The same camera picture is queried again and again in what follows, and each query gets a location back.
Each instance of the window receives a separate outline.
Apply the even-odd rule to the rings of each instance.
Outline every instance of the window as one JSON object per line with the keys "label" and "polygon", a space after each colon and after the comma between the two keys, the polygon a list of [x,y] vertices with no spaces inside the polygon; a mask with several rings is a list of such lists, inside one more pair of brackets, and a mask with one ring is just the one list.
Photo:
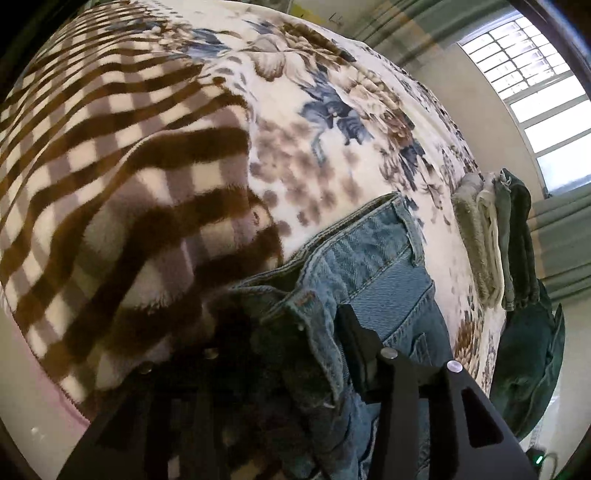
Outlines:
{"label": "window", "polygon": [[591,102],[562,56],[523,15],[463,43],[509,107],[550,193],[591,181]]}

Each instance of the jeans pocket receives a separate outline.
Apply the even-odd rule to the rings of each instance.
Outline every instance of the jeans pocket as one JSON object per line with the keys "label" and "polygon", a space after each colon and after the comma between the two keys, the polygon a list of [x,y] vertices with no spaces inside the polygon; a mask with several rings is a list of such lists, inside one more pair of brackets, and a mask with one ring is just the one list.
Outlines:
{"label": "jeans pocket", "polygon": [[408,356],[413,362],[421,365],[433,365],[431,362],[431,355],[429,355],[429,347],[427,344],[427,335],[423,332],[413,340],[410,355]]}
{"label": "jeans pocket", "polygon": [[371,466],[372,456],[375,448],[375,437],[378,432],[379,417],[371,424],[371,437],[369,438],[368,449],[359,462],[359,480],[367,480],[369,475],[369,467]]}

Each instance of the gray fabric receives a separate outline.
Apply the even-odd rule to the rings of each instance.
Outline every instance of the gray fabric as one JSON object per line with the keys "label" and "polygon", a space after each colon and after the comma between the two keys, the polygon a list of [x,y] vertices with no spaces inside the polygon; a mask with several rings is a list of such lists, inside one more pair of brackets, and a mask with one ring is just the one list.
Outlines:
{"label": "gray fabric", "polygon": [[494,279],[488,262],[482,220],[476,204],[476,196],[482,190],[482,186],[483,181],[478,173],[464,175],[452,195],[452,205],[470,260],[478,298],[482,304],[486,304],[494,290]]}
{"label": "gray fabric", "polygon": [[515,308],[523,308],[540,299],[540,288],[535,274],[534,247],[527,217],[531,209],[531,195],[525,184],[503,168],[511,191],[511,219],[509,221],[509,269],[515,291]]}
{"label": "gray fabric", "polygon": [[496,221],[499,226],[499,249],[501,250],[501,263],[503,277],[505,279],[505,293],[503,295],[503,308],[512,312],[515,310],[515,293],[513,291],[513,279],[509,269],[509,221],[511,220],[511,191],[506,185],[505,174],[501,172],[495,182],[495,206]]}
{"label": "gray fabric", "polygon": [[434,46],[446,48],[513,10],[506,0],[387,0],[345,34],[401,67],[418,68]]}
{"label": "gray fabric", "polygon": [[482,190],[476,197],[478,214],[482,222],[484,243],[486,247],[486,260],[491,272],[492,283],[490,283],[490,296],[488,301],[482,304],[483,307],[495,308],[503,299],[504,278],[499,249],[499,226],[496,218],[495,206],[495,174],[486,173],[483,175],[484,184]]}
{"label": "gray fabric", "polygon": [[591,184],[537,202],[528,221],[538,275],[553,303],[591,289]]}

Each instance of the bed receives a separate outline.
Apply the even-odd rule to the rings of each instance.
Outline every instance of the bed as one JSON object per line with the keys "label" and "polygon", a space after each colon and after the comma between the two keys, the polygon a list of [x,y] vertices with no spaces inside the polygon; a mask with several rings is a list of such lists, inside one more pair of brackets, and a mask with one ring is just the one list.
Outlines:
{"label": "bed", "polygon": [[2,305],[74,439],[138,365],[212,337],[217,291],[398,190],[488,392],[505,312],[478,302],[450,201],[477,170],[434,95],[363,43],[239,2],[99,5],[2,105]]}

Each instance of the metal screw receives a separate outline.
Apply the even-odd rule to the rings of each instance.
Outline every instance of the metal screw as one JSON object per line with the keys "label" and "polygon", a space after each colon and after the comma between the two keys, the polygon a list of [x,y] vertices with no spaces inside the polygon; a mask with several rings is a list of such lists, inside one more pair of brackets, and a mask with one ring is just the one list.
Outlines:
{"label": "metal screw", "polygon": [[217,348],[206,348],[203,351],[203,357],[206,360],[215,360],[218,356],[219,352],[217,351]]}
{"label": "metal screw", "polygon": [[462,366],[462,364],[456,360],[450,360],[447,363],[447,369],[450,372],[454,372],[455,374],[460,373],[462,370],[464,370],[464,367]]}
{"label": "metal screw", "polygon": [[149,374],[152,371],[153,367],[154,364],[152,362],[144,362],[139,366],[139,373],[141,373],[142,375]]}
{"label": "metal screw", "polygon": [[379,354],[382,355],[387,360],[394,360],[398,356],[398,350],[387,346],[387,347],[382,348],[379,351]]}

